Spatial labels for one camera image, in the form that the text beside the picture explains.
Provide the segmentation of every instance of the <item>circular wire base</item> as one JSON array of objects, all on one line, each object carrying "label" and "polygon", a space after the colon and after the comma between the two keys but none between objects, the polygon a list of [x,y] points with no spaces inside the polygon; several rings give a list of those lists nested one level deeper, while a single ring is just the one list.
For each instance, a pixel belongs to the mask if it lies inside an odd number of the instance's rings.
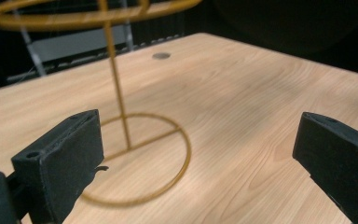
[{"label": "circular wire base", "polygon": [[[179,180],[183,177],[183,175],[185,174],[185,171],[188,167],[188,165],[190,164],[190,159],[191,159],[191,144],[190,144],[190,140],[185,132],[185,130],[182,129],[182,127],[180,127],[179,124],[177,124],[175,121],[173,121],[172,119],[163,117],[161,115],[156,115],[156,114],[151,114],[151,113],[131,113],[131,114],[127,114],[126,115],[127,119],[130,118],[149,118],[149,119],[159,119],[161,121],[164,121],[166,123],[169,123],[172,126],[172,130],[157,135],[155,137],[149,138],[145,141],[143,141],[142,143],[139,143],[137,145],[131,146],[130,148],[124,149],[119,151],[118,153],[108,156],[106,157],[103,161],[111,161],[117,157],[123,156],[129,152],[132,152],[133,150],[136,150],[138,148],[147,146],[151,143],[154,143],[160,139],[163,139],[165,137],[168,137],[172,134],[175,133],[179,133],[182,135],[183,139],[185,140],[185,144],[186,144],[186,159],[185,162],[182,165],[182,168],[180,169],[179,173],[177,173],[177,175],[171,179],[167,184],[165,184],[163,187],[145,195],[145,196],[141,196],[139,198],[135,198],[135,199],[130,199],[127,201],[114,201],[114,200],[106,200],[104,198],[99,198],[99,197],[95,197],[90,195],[87,192],[83,192],[83,194],[81,195],[83,199],[92,202],[92,203],[97,203],[99,205],[103,205],[103,206],[109,206],[109,207],[128,207],[128,206],[134,206],[137,204],[141,204],[141,203],[147,203],[153,199],[156,199],[158,196],[162,195],[163,193],[167,192],[169,189],[171,189],[175,184],[177,184],[179,182]],[[107,120],[105,122],[102,123],[102,126],[104,126],[105,124],[120,120],[121,117],[117,117],[117,118],[113,118],[110,120]]]}]

